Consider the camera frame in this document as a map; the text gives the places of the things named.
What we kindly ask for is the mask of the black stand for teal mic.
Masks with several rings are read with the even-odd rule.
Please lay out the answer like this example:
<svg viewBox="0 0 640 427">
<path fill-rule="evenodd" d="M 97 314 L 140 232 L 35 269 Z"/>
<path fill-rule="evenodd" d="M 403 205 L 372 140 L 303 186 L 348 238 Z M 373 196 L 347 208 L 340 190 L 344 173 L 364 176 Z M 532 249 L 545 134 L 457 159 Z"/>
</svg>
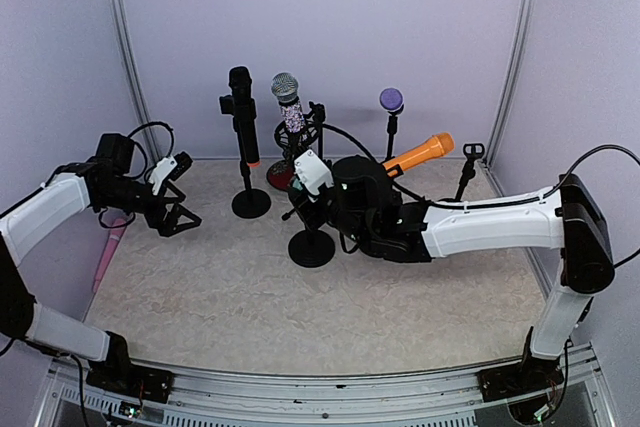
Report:
<svg viewBox="0 0 640 427">
<path fill-rule="evenodd" d="M 303 230 L 289 240 L 288 255 L 300 267 L 319 268 L 333 259 L 335 243 L 324 231 Z"/>
</svg>

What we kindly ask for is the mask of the pink toy microphone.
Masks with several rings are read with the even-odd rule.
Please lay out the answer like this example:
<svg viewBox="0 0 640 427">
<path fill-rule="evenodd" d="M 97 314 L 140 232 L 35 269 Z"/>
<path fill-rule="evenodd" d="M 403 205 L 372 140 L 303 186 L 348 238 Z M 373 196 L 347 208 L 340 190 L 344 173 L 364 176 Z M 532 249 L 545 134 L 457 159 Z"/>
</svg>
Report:
<svg viewBox="0 0 640 427">
<path fill-rule="evenodd" d="M 125 224 L 126 220 L 124 218 L 117 218 L 112 222 L 109 228 L 109 235 L 94 276 L 92 287 L 92 292 L 94 294 L 98 292 L 99 286 L 104 278 L 106 270 L 116 252 L 123 234 L 125 233 Z"/>
</svg>

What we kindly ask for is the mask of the orange toy microphone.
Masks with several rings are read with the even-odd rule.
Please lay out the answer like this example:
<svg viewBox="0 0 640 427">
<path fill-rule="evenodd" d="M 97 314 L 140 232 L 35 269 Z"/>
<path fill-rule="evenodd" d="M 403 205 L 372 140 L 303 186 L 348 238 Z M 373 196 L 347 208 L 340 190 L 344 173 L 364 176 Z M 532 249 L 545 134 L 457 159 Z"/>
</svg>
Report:
<svg viewBox="0 0 640 427">
<path fill-rule="evenodd" d="M 395 177 L 427 161 L 444 157 L 454 148 L 455 142 L 450 133 L 438 133 L 413 149 L 385 161 L 383 167 L 390 177 Z"/>
</svg>

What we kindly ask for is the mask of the black stand for orange mic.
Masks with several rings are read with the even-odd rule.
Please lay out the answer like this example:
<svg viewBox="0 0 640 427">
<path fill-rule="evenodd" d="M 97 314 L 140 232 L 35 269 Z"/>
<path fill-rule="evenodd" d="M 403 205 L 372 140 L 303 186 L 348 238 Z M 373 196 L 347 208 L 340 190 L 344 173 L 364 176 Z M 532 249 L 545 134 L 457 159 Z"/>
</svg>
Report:
<svg viewBox="0 0 640 427">
<path fill-rule="evenodd" d="M 458 188 L 455 196 L 452 198 L 454 202 L 459 202 L 462 199 L 464 191 L 469 182 L 475 177 L 476 169 L 475 163 L 478 160 L 482 160 L 485 155 L 485 145 L 483 143 L 466 143 L 463 145 L 463 154 L 465 156 L 465 163 L 463 165 L 461 176 L 458 182 Z"/>
</svg>

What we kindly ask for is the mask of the teal toy microphone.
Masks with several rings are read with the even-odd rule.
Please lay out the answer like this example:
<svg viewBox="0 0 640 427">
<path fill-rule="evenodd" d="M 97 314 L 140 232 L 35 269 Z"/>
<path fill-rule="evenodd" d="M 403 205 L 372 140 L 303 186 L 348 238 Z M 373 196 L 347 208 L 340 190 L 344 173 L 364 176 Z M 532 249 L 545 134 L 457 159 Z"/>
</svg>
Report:
<svg viewBox="0 0 640 427">
<path fill-rule="evenodd" d="M 301 184 L 297 180 L 293 180 L 288 186 L 288 195 L 290 197 L 299 196 L 303 192 Z"/>
</svg>

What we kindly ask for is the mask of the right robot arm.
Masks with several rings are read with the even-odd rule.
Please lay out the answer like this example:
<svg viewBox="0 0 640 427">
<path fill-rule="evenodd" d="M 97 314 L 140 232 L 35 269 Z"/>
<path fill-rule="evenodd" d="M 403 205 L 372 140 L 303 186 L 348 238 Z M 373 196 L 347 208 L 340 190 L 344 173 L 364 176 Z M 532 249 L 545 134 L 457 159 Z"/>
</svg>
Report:
<svg viewBox="0 0 640 427">
<path fill-rule="evenodd" d="M 362 156 L 328 165 L 313 151 L 293 162 L 289 199 L 306 228 L 335 228 L 363 254 L 395 263 L 510 248 L 561 252 L 561 268 L 532 327 L 514 385 L 535 389 L 551 371 L 591 299 L 615 276 L 606 220 L 580 178 L 537 192 L 464 202 L 403 202 L 392 174 Z"/>
</svg>

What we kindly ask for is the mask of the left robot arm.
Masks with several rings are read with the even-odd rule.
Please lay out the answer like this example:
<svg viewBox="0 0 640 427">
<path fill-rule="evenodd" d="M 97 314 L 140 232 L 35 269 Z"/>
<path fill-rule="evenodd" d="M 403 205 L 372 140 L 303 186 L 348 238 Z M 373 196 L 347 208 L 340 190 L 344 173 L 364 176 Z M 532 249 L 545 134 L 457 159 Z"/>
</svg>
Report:
<svg viewBox="0 0 640 427">
<path fill-rule="evenodd" d="M 93 373 L 121 392 L 133 390 L 140 371 L 119 334 L 93 327 L 37 300 L 22 265 L 61 239 L 65 224 L 108 209 L 142 218 L 159 236 L 194 229 L 198 215 L 185 207 L 177 180 L 193 165 L 186 152 L 168 152 L 142 173 L 130 172 L 138 144 L 130 135 L 106 133 L 85 161 L 58 166 L 26 198 L 1 215 L 1 334 L 48 354 L 87 361 Z"/>
</svg>

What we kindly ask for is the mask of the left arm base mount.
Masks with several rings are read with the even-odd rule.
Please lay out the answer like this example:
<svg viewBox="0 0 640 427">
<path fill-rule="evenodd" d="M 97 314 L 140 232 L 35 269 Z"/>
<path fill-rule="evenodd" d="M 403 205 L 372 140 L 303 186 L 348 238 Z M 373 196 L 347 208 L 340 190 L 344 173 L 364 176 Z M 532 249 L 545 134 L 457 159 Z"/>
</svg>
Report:
<svg viewBox="0 0 640 427">
<path fill-rule="evenodd" d="M 86 377 L 92 387 L 162 404 L 168 402 L 173 381 L 174 374 L 168 370 L 138 364 L 118 367 L 106 362 L 91 363 Z"/>
</svg>

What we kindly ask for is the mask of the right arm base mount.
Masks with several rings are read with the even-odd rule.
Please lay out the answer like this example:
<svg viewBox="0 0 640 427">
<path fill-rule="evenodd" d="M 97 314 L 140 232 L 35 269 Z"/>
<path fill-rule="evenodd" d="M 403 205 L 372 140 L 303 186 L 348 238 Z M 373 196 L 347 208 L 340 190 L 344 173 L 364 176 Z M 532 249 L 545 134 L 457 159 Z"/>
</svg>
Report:
<svg viewBox="0 0 640 427">
<path fill-rule="evenodd" d="M 484 402 L 517 397 L 564 382 L 564 374 L 555 361 L 519 362 L 483 369 L 477 378 Z"/>
</svg>

